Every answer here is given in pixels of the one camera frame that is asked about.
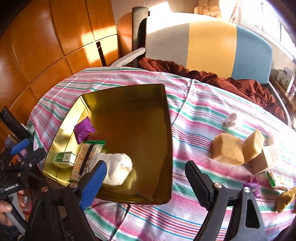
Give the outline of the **person's left hand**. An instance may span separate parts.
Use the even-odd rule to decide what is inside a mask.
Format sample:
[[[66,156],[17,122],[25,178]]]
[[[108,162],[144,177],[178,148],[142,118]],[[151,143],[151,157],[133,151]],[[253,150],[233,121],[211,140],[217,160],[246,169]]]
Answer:
[[[18,203],[19,208],[21,211],[25,208],[25,203],[23,200],[24,190],[21,190],[18,192]],[[9,220],[9,218],[6,216],[6,213],[12,211],[12,205],[4,200],[1,200],[0,203],[0,222],[1,225],[5,226],[13,226],[14,224]]]

